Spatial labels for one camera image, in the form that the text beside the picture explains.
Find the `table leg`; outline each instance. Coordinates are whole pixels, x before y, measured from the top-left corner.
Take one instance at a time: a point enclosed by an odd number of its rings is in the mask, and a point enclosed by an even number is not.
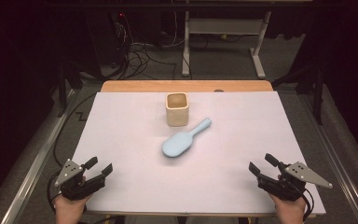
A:
[[[188,21],[190,19],[190,12],[186,12],[186,21],[185,21],[185,49],[183,51],[183,61],[182,61],[182,76],[188,77],[190,75],[190,49],[188,47],[189,39],[189,25]]]
[[[260,79],[265,79],[266,74],[264,73],[263,66],[261,65],[260,58],[258,57],[258,52],[260,51],[261,44],[263,43],[264,35],[266,34],[267,27],[269,26],[269,17],[270,16],[271,16],[271,12],[270,11],[266,12],[266,14],[264,16],[263,23],[260,26],[260,31],[258,33],[257,44],[256,44],[255,48],[250,49],[252,59],[254,61],[254,65],[255,65],[255,71],[257,72],[257,76]]]

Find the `metal stand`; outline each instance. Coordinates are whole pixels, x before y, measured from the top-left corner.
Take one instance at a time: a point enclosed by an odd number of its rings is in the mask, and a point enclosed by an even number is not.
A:
[[[227,34],[227,35],[258,35],[255,48],[250,48],[250,53],[255,65],[257,76],[265,79],[263,66],[258,53],[263,43],[264,35],[269,25],[271,12],[266,12],[264,20],[214,20],[214,19],[190,19],[189,12],[186,12],[185,22],[185,47],[183,51],[182,76],[190,75],[190,49],[188,46],[189,35],[191,34]]]

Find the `black equipment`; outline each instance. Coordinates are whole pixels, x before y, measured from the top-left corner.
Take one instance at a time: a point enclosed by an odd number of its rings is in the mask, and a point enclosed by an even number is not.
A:
[[[105,178],[113,171],[112,163],[106,166],[100,175],[86,181],[83,179],[86,169],[89,170],[97,162],[98,159],[93,157],[79,166],[68,159],[54,184],[56,187],[60,187],[62,196],[71,201],[80,200],[103,188]]]
[[[307,190],[305,188],[306,183],[309,182],[328,189],[331,189],[333,185],[313,172],[302,162],[298,161],[294,164],[285,164],[268,153],[265,159],[274,167],[278,166],[281,175],[278,180],[262,175],[260,170],[250,162],[249,170],[257,177],[258,187],[284,201],[294,202],[299,198],[303,198],[308,207],[303,218],[305,221],[313,209],[313,199],[312,206],[310,206],[310,202],[304,196],[304,191]]]

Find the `human hand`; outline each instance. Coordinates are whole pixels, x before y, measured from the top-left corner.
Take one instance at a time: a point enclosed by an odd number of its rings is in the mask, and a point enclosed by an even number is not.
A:
[[[71,201],[62,195],[57,196],[54,200],[56,224],[77,224],[83,214],[84,206],[91,196],[92,194],[76,201]]]
[[[268,194],[272,201],[275,202],[278,219],[281,224],[302,224],[306,203],[303,198],[294,202],[284,201],[280,198]]]

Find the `white paper sheet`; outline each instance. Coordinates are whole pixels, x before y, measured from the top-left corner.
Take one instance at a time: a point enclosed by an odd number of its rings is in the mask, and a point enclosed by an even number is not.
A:
[[[73,160],[99,162],[94,177],[113,163],[113,172],[88,203],[89,211],[167,214],[273,214],[272,200],[248,170],[252,161],[276,177],[279,161],[305,163],[276,92],[189,92],[189,123],[169,127],[165,92],[97,94]],[[191,149],[177,159],[164,157],[161,144],[190,131],[205,118],[212,125],[196,135]],[[317,189],[313,214],[325,210]]]

